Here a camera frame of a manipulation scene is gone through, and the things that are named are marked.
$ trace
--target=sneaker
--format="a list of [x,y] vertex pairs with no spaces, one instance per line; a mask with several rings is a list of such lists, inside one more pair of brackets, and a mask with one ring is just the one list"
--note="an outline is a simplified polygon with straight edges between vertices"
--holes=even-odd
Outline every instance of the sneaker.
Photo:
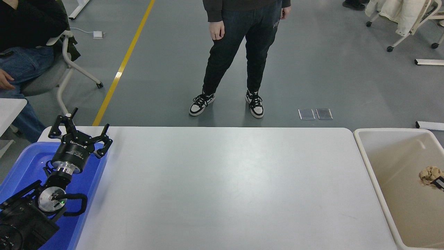
[[347,3],[347,1],[344,1],[342,2],[342,6],[359,11],[365,10],[365,5],[360,4],[359,1],[356,1],[352,4],[349,4]]
[[256,118],[262,118],[264,116],[264,108],[262,107],[262,98],[259,96],[259,92],[250,93],[247,90],[245,100],[250,105],[250,112]]
[[214,94],[209,96],[205,95],[204,92],[202,94],[196,96],[193,99],[193,105],[190,107],[190,115],[198,116],[200,115],[210,103],[214,101]]

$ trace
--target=concrete floor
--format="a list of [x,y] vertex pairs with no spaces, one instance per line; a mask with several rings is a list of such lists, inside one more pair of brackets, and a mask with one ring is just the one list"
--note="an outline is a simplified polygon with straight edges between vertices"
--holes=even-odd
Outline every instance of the concrete floor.
[[[76,1],[64,0],[68,13]],[[105,85],[75,73],[64,100],[78,107],[76,125],[92,125],[116,76],[149,0],[91,0],[71,27],[103,31],[105,38],[74,30],[82,56],[77,64]],[[341,1],[293,1],[269,51],[260,95],[265,116],[255,119],[245,104],[245,47],[198,117],[188,115],[202,88],[212,41],[201,0],[157,0],[100,122],[112,126],[345,127],[414,128],[415,121],[444,122],[441,66],[416,66],[420,59],[444,59],[443,48],[431,49],[444,28],[429,21],[393,52],[386,47],[400,38],[396,24],[378,19],[368,28],[364,12]],[[51,126],[60,113],[54,90],[29,100]],[[333,120],[302,121],[298,109],[331,109]],[[444,132],[433,131],[443,144]],[[17,141],[0,159],[0,181],[28,143]]]

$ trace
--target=beige bin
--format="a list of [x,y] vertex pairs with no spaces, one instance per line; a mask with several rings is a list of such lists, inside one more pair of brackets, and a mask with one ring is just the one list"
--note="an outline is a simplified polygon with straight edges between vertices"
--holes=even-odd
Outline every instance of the beige bin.
[[425,129],[357,129],[358,148],[399,249],[444,250],[444,192],[422,186],[427,166],[444,170],[444,150]]

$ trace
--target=black jacket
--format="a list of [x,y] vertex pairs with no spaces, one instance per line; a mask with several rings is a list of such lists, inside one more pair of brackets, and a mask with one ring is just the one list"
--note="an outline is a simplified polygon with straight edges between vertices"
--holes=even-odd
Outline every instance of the black jacket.
[[0,52],[44,46],[67,27],[66,13],[55,0],[19,0],[16,10],[0,0]]
[[[222,21],[222,10],[246,11],[275,3],[276,0],[203,0],[209,22]],[[282,0],[282,8],[289,7],[290,0]]]

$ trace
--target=white desk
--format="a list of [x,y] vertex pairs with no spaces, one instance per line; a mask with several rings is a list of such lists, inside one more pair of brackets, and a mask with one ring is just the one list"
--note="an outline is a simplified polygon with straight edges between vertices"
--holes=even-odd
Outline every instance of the white desk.
[[[40,141],[53,141],[48,131]],[[108,134],[114,143],[77,250],[396,250],[347,129]]]
[[79,4],[77,8],[69,15],[69,19],[74,20],[77,15],[83,10],[83,8],[89,3],[89,0],[77,0]]
[[[0,98],[0,136],[8,129],[26,103],[25,99]],[[14,140],[0,140],[0,158],[12,143]]]

